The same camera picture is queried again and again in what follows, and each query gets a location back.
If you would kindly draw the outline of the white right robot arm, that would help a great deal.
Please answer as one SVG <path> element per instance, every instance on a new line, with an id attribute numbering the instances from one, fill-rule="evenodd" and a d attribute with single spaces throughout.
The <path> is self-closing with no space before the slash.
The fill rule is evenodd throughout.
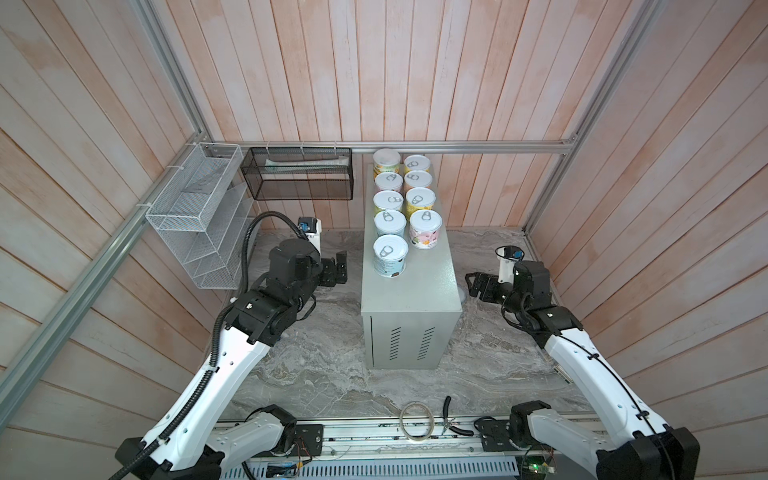
<path id="1" fill-rule="evenodd" d="M 531 336 L 565 371 L 602 422 L 598 435 L 534 400 L 510 410 L 507 435 L 525 450 L 550 447 L 597 479 L 692 479 L 700 444 L 672 427 L 628 386 L 582 323 L 553 301 L 543 263 L 519 260 L 497 275 L 466 275 L 469 296 L 496 304 L 508 325 Z"/>

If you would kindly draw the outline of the floor can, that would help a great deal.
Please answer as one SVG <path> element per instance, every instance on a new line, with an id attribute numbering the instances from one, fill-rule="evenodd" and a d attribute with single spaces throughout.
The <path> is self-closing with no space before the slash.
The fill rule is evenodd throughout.
<path id="1" fill-rule="evenodd" d="M 373 251 L 374 270 L 380 276 L 395 278 L 405 270 L 409 247 L 401 236 L 394 234 L 379 236 L 373 243 Z"/>
<path id="2" fill-rule="evenodd" d="M 373 196 L 374 214 L 385 210 L 402 211 L 403 196 L 394 190 L 382 190 Z"/>
<path id="3" fill-rule="evenodd" d="M 374 227 L 378 236 L 397 235 L 403 237 L 407 220 L 404 214 L 398 210 L 382 210 L 374 216 Z"/>
<path id="4" fill-rule="evenodd" d="M 418 210 L 432 210 L 437 200 L 433 190 L 427 187 L 413 187 L 406 192 L 406 217 Z"/>

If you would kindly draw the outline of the pink label can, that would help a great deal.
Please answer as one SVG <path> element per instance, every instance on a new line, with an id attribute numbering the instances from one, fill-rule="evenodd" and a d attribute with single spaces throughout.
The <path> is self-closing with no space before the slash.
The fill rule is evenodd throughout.
<path id="1" fill-rule="evenodd" d="M 425 170 L 411 170 L 404 175 L 404 188 L 406 191 L 413 188 L 430 188 L 433 176 Z"/>

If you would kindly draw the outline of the white lid can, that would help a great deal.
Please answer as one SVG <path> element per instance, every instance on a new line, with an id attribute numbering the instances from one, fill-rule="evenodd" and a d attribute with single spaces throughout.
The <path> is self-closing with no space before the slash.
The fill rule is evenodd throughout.
<path id="1" fill-rule="evenodd" d="M 441 215 L 429 209 L 415 211 L 409 219 L 409 239 L 418 249 L 427 250 L 436 246 L 443 220 Z"/>

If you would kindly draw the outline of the yellow label can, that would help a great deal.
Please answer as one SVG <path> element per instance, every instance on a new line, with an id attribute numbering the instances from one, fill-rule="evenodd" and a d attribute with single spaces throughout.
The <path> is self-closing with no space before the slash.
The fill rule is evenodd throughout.
<path id="1" fill-rule="evenodd" d="M 403 168 L 405 173 L 411 171 L 429 172 L 431 169 L 431 160 L 424 155 L 409 155 L 403 160 Z"/>

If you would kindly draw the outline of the tall yellow peach can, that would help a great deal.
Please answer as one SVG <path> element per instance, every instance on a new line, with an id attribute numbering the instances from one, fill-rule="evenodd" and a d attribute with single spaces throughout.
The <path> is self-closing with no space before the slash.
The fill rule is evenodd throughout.
<path id="1" fill-rule="evenodd" d="M 400 173 L 401 154 L 394 149 L 382 148 L 373 153 L 373 172 L 375 176 L 383 173 Z"/>

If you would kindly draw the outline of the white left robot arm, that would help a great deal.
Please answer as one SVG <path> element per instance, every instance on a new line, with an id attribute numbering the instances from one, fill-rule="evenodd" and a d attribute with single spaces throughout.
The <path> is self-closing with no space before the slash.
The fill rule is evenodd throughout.
<path id="1" fill-rule="evenodd" d="M 314 311 L 315 290 L 347 282 L 347 254 L 324 258 L 311 241 L 292 238 L 274 247 L 269 261 L 268 271 L 220 312 L 207 360 L 174 405 L 144 436 L 122 442 L 114 478 L 217 479 L 258 453 L 294 449 L 296 420 L 276 405 L 225 432 L 214 428 L 282 333 Z"/>

